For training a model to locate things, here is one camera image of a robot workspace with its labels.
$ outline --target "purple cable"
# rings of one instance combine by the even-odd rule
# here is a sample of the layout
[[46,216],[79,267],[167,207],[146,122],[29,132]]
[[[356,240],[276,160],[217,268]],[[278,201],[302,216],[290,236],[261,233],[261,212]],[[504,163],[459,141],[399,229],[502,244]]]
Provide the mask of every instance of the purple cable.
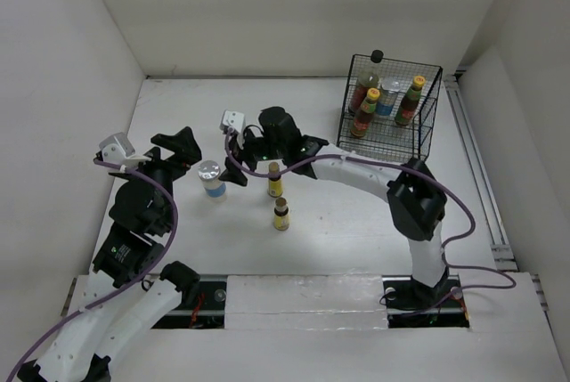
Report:
[[405,173],[408,173],[409,175],[415,175],[416,177],[419,177],[420,179],[432,184],[437,189],[439,189],[440,191],[445,193],[445,195],[450,196],[457,203],[457,205],[461,208],[461,210],[463,210],[463,212],[465,213],[465,215],[469,219],[470,226],[469,226],[469,229],[467,229],[465,232],[460,233],[459,235],[454,235],[454,236],[448,238],[447,240],[445,240],[444,242],[442,242],[442,260],[444,261],[445,266],[447,266],[448,268],[451,268],[451,269],[492,272],[492,273],[500,275],[501,277],[506,278],[507,280],[510,281],[510,284],[506,285],[506,286],[501,286],[501,285],[497,286],[497,285],[492,285],[492,284],[469,284],[467,286],[457,287],[456,289],[452,289],[452,291],[447,293],[445,296],[443,296],[440,300],[438,300],[435,304],[431,305],[430,307],[428,307],[426,309],[419,310],[419,311],[414,311],[412,313],[405,314],[407,317],[413,317],[415,315],[420,315],[422,313],[425,313],[426,311],[437,308],[439,305],[441,305],[443,302],[445,302],[451,296],[456,295],[456,294],[458,294],[464,290],[467,290],[467,289],[513,289],[514,287],[517,286],[517,282],[515,281],[515,279],[512,278],[510,275],[508,275],[505,272],[501,272],[501,271],[498,271],[498,270],[493,269],[493,268],[487,268],[485,266],[475,266],[475,265],[465,265],[465,264],[450,264],[447,261],[447,257],[445,256],[445,248],[451,242],[456,241],[456,240],[461,240],[463,238],[467,238],[469,235],[471,235],[475,231],[476,222],[475,222],[475,217],[473,216],[471,211],[468,209],[468,207],[465,205],[465,203],[463,201],[461,201],[461,199],[457,195],[455,195],[452,191],[450,191],[447,188],[447,186],[439,183],[436,179],[433,179],[433,178],[429,177],[428,175],[424,175],[420,171],[414,170],[413,168],[403,167],[403,166],[399,166],[397,164],[391,164],[389,162],[370,161],[368,159],[356,158],[356,157],[351,157],[351,156],[341,156],[341,155],[336,155],[336,154],[317,155],[316,157],[307,158],[301,162],[297,162],[296,164],[292,165],[291,167],[285,168],[283,171],[280,171],[279,173],[271,173],[271,175],[256,173],[255,171],[252,171],[246,167],[243,167],[240,164],[240,162],[232,155],[232,150],[230,149],[230,140],[231,140],[231,136],[233,134],[235,134],[235,132],[230,130],[230,132],[228,132],[228,134],[225,136],[225,141],[224,141],[225,153],[226,153],[228,159],[237,168],[239,168],[244,173],[246,173],[248,175],[252,175],[254,177],[271,178],[271,177],[275,177],[275,176],[279,176],[279,175],[285,175],[286,173],[293,171],[293,170],[296,170],[297,168],[304,166],[305,164],[310,164],[314,161],[318,161],[321,159],[345,159],[346,161],[356,162],[359,164],[366,164],[369,166],[393,168],[394,170],[404,171]]
[[[97,166],[112,168],[114,170],[120,170],[120,168],[121,168],[121,166],[118,164],[111,164],[109,162],[103,162],[103,161],[100,161],[98,159],[94,159],[94,163]],[[127,284],[122,286],[120,289],[116,289],[115,291],[112,291],[111,293],[109,293],[107,296],[101,297],[100,299],[93,301],[89,305],[86,305],[85,309],[87,309],[87,310],[93,309],[96,306],[99,306],[99,305],[104,304],[105,302],[108,302],[113,297],[120,295],[122,292],[124,292],[127,289],[130,289],[131,287],[133,287],[134,284],[136,284],[136,283],[140,282],[142,279],[144,279],[144,277],[146,277],[156,267],[156,265],[159,264],[160,260],[162,260],[162,258],[168,252],[168,250],[170,249],[170,246],[172,246],[172,243],[175,239],[176,229],[178,227],[178,208],[176,207],[175,200],[174,200],[173,196],[160,183],[154,181],[153,179],[151,179],[147,175],[139,173],[135,169],[128,168],[127,170],[125,170],[125,173],[127,173],[129,175],[133,175],[134,177],[137,177],[137,178],[144,180],[145,182],[151,184],[160,193],[162,193],[162,195],[164,195],[167,198],[167,200],[170,202],[170,204],[172,206],[172,229],[170,231],[170,236],[168,237],[167,243],[165,244],[162,252],[154,260],[154,262],[152,262],[136,278],[134,278],[133,280],[131,280],[130,282],[128,282]],[[21,358],[18,360],[18,362],[16,363],[16,365],[14,366],[12,371],[10,372],[10,375],[8,375],[8,379],[6,379],[6,382],[12,382],[14,380],[14,378],[16,378],[18,370],[20,370],[20,367],[26,362],[26,360],[29,358],[29,356],[32,355],[34,353],[34,351],[36,351],[38,349],[38,347],[40,345],[42,345],[53,333],[55,333],[56,331],[61,329],[68,322],[74,320],[75,318],[77,318],[81,314],[82,314],[81,311],[75,311],[74,313],[71,313],[70,315],[65,317],[63,320],[59,321],[57,324],[55,324],[49,330],[47,330],[46,333],[44,333],[44,335],[41,338],[39,338],[36,341],[36,343],[34,345],[32,345],[28,349],[28,351],[26,351],[21,356]]]

